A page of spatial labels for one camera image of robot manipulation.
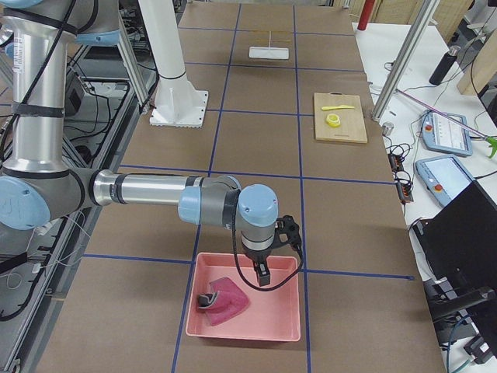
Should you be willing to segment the wooden cutting board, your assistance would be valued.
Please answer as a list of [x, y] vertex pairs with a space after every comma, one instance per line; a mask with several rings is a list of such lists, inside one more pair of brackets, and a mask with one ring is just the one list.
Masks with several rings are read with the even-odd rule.
[[[359, 96], [316, 92], [313, 99], [316, 140], [353, 144], [366, 144], [368, 142]], [[355, 106], [356, 108], [354, 110], [321, 110], [322, 106], [342, 104]], [[341, 119], [340, 127], [333, 128], [327, 125], [325, 118], [330, 113], [339, 115]]]

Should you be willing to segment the black monitor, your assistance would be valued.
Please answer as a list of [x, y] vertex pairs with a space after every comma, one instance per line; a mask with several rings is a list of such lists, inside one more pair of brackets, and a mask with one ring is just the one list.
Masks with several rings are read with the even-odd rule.
[[465, 310], [492, 353], [496, 352], [496, 203], [471, 182], [434, 218], [413, 227], [437, 279], [446, 278], [455, 297], [429, 297], [432, 320]]

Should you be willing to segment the aluminium frame post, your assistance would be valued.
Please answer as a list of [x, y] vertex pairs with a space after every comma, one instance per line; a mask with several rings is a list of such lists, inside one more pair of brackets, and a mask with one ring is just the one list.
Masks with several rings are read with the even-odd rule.
[[398, 52], [398, 56], [394, 61], [393, 67], [372, 110], [371, 118], [373, 121], [378, 122], [383, 116], [384, 111], [387, 109], [387, 106], [398, 87], [398, 83], [400, 82], [405, 69], [408, 67], [408, 63], [412, 58], [412, 55], [414, 54], [420, 40], [422, 39], [426, 27], [429, 25], [429, 22], [439, 3], [440, 0], [423, 1], [419, 13], [407, 33], [401, 49]]

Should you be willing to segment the yellow lemon slices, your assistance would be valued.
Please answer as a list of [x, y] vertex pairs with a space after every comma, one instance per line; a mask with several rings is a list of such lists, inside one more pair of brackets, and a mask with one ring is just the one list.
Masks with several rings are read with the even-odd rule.
[[341, 126], [341, 119], [338, 114], [330, 113], [326, 116], [325, 121], [328, 126], [337, 128]]

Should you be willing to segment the white rectangular tray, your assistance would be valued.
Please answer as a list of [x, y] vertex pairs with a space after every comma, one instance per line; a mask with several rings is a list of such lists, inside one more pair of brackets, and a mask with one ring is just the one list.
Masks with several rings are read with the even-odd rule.
[[288, 48], [281, 47], [256, 47], [251, 46], [248, 50], [248, 57], [251, 59], [283, 60], [289, 59]]

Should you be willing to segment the metal grabber stick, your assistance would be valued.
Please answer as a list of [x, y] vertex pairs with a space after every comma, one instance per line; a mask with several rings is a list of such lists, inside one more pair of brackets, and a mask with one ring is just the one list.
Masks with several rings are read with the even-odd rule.
[[476, 129], [472, 128], [472, 127], [467, 126], [464, 122], [451, 117], [449, 114], [446, 114], [446, 113], [444, 113], [444, 112], [436, 109], [435, 107], [432, 107], [432, 106], [428, 105], [427, 103], [424, 103], [423, 101], [421, 101], [419, 99], [416, 99], [414, 96], [411, 96], [408, 93], [406, 93], [404, 91], [401, 91], [400, 89], [396, 89], [395, 92], [398, 93], [398, 94], [403, 95], [404, 97], [407, 97], [408, 99], [410, 99], [414, 103], [419, 104], [420, 106], [424, 107], [428, 111], [434, 112], [434, 113], [440, 115], [441, 117], [444, 117], [444, 118], [452, 121], [453, 123], [455, 123], [456, 125], [462, 127], [463, 129], [465, 129], [467, 131], [470, 131], [471, 133], [475, 134], [478, 138], [480, 138], [483, 141], [489, 143], [489, 147], [492, 150], [491, 150], [491, 154], [488, 157], [491, 159], [491, 158], [493, 158], [496, 155], [496, 152], [497, 152], [497, 143], [496, 143], [496, 139], [495, 138], [493, 138], [493, 137], [491, 137], [491, 136], [489, 136], [487, 134], [484, 134], [484, 133], [480, 132], [479, 130], [476, 130]]

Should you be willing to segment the red cylinder object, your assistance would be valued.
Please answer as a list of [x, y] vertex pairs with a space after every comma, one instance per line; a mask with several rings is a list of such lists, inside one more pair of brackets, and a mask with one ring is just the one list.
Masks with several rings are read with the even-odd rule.
[[363, 8], [360, 14], [359, 22], [357, 29], [360, 31], [364, 31], [367, 28], [370, 17], [374, 10], [375, 0], [365, 0], [363, 3]]

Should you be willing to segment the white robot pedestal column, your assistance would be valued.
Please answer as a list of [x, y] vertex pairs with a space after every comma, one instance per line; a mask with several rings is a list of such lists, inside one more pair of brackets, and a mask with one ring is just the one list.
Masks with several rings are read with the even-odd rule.
[[187, 77], [173, 3], [142, 0], [139, 6], [159, 76], [150, 124], [202, 127], [209, 93]]

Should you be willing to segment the teach pendant near board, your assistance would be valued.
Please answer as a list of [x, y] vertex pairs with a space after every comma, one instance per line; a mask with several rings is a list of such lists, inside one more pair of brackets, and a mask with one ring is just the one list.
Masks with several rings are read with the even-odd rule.
[[422, 139], [425, 146], [435, 152], [462, 157], [473, 154], [469, 131], [433, 111], [427, 111], [424, 116]]

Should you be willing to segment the black bottle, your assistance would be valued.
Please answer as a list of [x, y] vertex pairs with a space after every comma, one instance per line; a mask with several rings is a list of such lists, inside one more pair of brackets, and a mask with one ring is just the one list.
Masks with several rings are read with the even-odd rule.
[[448, 71], [453, 66], [454, 62], [457, 60], [457, 55], [461, 47], [458, 45], [453, 45], [449, 48], [448, 52], [446, 52], [439, 64], [436, 66], [434, 72], [431, 74], [429, 78], [429, 83], [431, 85], [440, 85], [444, 78], [446, 77]]

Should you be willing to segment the pink plastic bin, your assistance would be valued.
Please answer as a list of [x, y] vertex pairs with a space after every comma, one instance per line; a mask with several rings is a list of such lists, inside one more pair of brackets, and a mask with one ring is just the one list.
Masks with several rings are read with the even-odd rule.
[[[197, 296], [214, 293], [211, 283], [228, 278], [247, 296], [242, 312], [216, 326], [204, 310], [199, 309]], [[196, 258], [186, 334], [207, 338], [296, 342], [301, 338], [298, 276], [274, 291], [250, 288], [239, 276], [230, 253], [200, 253]]]

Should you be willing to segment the pink cleaning cloth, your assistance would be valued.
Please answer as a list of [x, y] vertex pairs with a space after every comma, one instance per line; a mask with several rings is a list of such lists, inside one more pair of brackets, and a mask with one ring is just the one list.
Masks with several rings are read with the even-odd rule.
[[218, 326], [244, 312], [249, 297], [229, 277], [210, 282], [210, 293], [196, 296], [197, 308], [208, 318], [212, 326]]

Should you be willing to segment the teach pendant far side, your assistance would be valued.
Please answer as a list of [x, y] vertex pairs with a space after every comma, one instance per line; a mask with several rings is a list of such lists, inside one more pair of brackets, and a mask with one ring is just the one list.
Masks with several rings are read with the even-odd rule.
[[475, 178], [455, 155], [442, 155], [415, 162], [415, 170], [426, 189], [445, 207]]

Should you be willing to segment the yellow plastic knife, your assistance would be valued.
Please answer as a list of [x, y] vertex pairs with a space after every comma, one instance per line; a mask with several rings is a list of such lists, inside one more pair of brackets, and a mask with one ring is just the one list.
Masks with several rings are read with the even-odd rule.
[[328, 110], [354, 110], [356, 107], [351, 106], [351, 105], [337, 105], [337, 106], [322, 106], [321, 110], [322, 111], [328, 111]]

